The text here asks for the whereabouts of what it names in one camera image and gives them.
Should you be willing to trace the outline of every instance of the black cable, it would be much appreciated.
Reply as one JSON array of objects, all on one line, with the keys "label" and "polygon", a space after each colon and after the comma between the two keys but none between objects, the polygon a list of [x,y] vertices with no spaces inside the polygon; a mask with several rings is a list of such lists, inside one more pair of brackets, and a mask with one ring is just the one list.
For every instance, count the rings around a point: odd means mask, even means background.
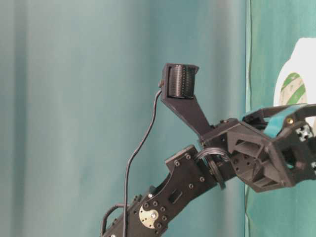
[{"label": "black cable", "polygon": [[150,125],[145,133],[145,136],[143,138],[143,140],[141,141],[141,143],[139,144],[139,146],[136,148],[136,150],[134,151],[134,153],[132,154],[132,156],[129,158],[128,162],[127,162],[127,167],[126,167],[126,174],[125,174],[125,182],[124,182],[124,211],[123,211],[123,237],[127,236],[127,196],[128,196],[128,175],[129,175],[129,169],[130,169],[130,165],[133,161],[133,159],[135,158],[135,156],[137,155],[137,153],[139,152],[139,150],[142,148],[144,142],[146,141],[153,125],[155,122],[155,118],[156,118],[156,108],[157,108],[157,100],[159,98],[161,94],[161,90],[159,90],[156,93],[155,99],[154,99],[154,108],[153,108],[153,116],[152,116],[152,121],[150,122]]},{"label": "black cable", "polygon": [[101,222],[101,230],[100,230],[100,237],[102,237],[105,233],[105,230],[107,228],[107,219],[109,215],[112,214],[116,209],[118,208],[123,208],[124,204],[123,203],[117,203],[114,206],[112,206],[103,216],[102,222]]}]

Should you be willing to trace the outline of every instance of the teal strap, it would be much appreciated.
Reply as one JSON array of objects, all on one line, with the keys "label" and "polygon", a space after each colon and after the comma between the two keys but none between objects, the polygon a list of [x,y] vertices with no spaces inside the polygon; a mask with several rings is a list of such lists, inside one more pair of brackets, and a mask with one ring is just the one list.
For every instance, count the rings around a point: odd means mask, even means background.
[{"label": "teal strap", "polygon": [[306,104],[292,105],[275,114],[270,118],[268,126],[263,133],[271,138],[275,138],[281,132],[285,118],[305,105]]}]

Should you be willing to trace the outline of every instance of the green tape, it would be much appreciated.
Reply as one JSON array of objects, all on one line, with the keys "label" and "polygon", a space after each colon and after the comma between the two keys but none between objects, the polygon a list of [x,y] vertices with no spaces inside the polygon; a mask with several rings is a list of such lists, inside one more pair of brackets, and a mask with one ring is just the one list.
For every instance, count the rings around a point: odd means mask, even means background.
[{"label": "green tape", "polygon": [[292,81],[294,81],[295,79],[299,78],[300,75],[297,73],[291,73],[290,75],[287,76],[287,78],[285,79],[283,86],[281,88],[281,91],[283,91],[287,85],[289,85]]},{"label": "green tape", "polygon": [[304,95],[306,92],[305,85],[301,85],[295,92],[294,94],[289,98],[287,101],[287,105],[293,105],[297,104],[297,102],[301,99],[302,95]]}]

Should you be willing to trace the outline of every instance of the hole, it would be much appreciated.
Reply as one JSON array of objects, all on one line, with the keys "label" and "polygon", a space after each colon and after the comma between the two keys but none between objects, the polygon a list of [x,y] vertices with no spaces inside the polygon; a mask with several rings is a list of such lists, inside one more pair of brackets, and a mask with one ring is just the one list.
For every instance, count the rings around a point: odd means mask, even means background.
[{"label": "hole", "polygon": [[168,200],[169,202],[171,202],[172,204],[175,204],[177,202],[177,200],[181,197],[182,192],[178,189],[175,189],[171,195],[169,196]]},{"label": "hole", "polygon": [[314,136],[316,136],[316,117],[307,117],[305,118],[305,121],[311,126]]},{"label": "hole", "polygon": [[286,150],[282,151],[282,154],[284,156],[286,166],[289,169],[294,169],[297,160],[296,160],[296,157],[295,157],[295,155],[293,153],[293,150],[291,148],[286,149]]}]

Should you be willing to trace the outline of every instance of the green curtain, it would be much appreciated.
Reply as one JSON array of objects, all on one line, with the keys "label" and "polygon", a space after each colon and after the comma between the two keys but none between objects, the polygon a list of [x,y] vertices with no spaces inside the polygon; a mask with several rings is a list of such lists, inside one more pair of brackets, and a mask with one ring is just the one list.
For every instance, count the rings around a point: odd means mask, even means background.
[{"label": "green curtain", "polygon": [[[299,38],[316,37],[316,1],[248,1],[248,103],[272,106],[274,86]],[[315,183],[256,194],[246,192],[247,234],[250,237],[314,237]]]},{"label": "green curtain", "polygon": [[[2,237],[99,235],[166,62],[200,66],[195,93],[210,123],[244,113],[243,0],[3,0],[0,29]],[[129,199],[189,144],[195,134],[159,103]],[[202,195],[164,236],[243,237],[243,190],[235,178]]]}]

